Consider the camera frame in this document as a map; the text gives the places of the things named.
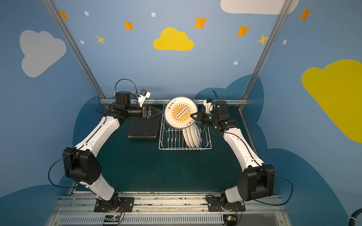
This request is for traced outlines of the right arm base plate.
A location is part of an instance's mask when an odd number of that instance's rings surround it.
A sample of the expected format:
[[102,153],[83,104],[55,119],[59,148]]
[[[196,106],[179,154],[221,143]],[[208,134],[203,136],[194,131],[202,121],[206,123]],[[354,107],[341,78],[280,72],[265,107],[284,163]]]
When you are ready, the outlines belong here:
[[206,196],[209,212],[244,212],[246,207],[244,202],[227,202],[226,198],[217,196]]

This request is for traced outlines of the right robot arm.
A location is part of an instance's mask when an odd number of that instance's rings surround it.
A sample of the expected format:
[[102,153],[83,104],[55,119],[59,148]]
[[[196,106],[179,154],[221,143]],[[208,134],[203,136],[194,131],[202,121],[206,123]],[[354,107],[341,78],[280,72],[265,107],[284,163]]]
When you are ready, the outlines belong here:
[[205,126],[213,126],[231,147],[242,174],[236,186],[223,192],[224,203],[250,201],[273,195],[275,170],[265,164],[244,138],[240,126],[230,118],[226,101],[206,99],[204,108],[191,117]]

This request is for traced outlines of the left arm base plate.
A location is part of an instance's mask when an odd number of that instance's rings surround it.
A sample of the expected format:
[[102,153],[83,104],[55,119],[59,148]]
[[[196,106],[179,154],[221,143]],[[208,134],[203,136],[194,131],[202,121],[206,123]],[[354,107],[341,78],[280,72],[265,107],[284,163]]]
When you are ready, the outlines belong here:
[[114,197],[109,201],[96,199],[94,212],[132,212],[134,197]]

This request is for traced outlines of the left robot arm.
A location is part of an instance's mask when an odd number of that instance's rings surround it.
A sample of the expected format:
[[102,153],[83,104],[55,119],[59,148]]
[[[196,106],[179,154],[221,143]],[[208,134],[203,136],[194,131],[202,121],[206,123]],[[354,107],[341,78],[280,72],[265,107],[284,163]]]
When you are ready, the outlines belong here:
[[131,105],[131,95],[128,91],[117,92],[114,105],[103,114],[92,132],[74,148],[68,147],[63,151],[65,175],[88,188],[98,201],[106,204],[116,205],[118,198],[116,190],[102,176],[102,167],[97,160],[99,151],[129,117],[150,119],[157,116],[151,114],[152,107],[144,104],[150,92],[143,89],[136,105]]

